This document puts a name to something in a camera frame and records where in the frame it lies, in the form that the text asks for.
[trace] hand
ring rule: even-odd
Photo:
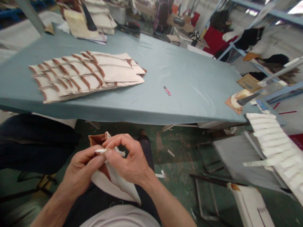
[[[127,158],[112,149],[120,144],[129,151]],[[148,166],[140,143],[134,140],[129,134],[119,134],[109,138],[102,144],[107,150],[104,154],[108,162],[117,170],[118,174],[130,183],[143,187],[143,184],[154,175],[153,170]]]
[[[95,145],[83,151],[77,152],[68,165],[64,178],[57,189],[64,199],[76,200],[88,188],[92,174],[105,162],[103,154],[96,155],[95,150],[103,149]]]

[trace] sewing workshop table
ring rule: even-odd
[[[151,125],[204,121],[247,122],[224,102],[243,88],[233,66],[141,34],[115,32],[106,45],[79,40],[55,29],[0,65],[0,109],[35,112],[59,119]],[[28,65],[80,51],[127,52],[147,70],[145,83],[43,104]],[[163,86],[171,92],[169,96]],[[247,104],[244,113],[257,113]]]

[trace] right hand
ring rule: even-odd
[[[121,157],[120,154],[112,150],[120,144],[129,151],[127,158]],[[141,144],[129,134],[115,135],[105,141],[102,146],[109,149],[104,153],[108,162],[128,182],[143,186],[150,176],[155,175],[148,166]]]

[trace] left hand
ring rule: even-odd
[[[56,191],[63,199],[74,201],[87,190],[92,174],[106,161],[103,154],[95,154],[97,149],[103,147],[95,145],[73,156]]]

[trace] cardboard box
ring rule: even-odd
[[[262,88],[260,85],[258,85],[258,82],[259,81],[249,73],[237,81],[238,84],[250,92],[254,92]]]

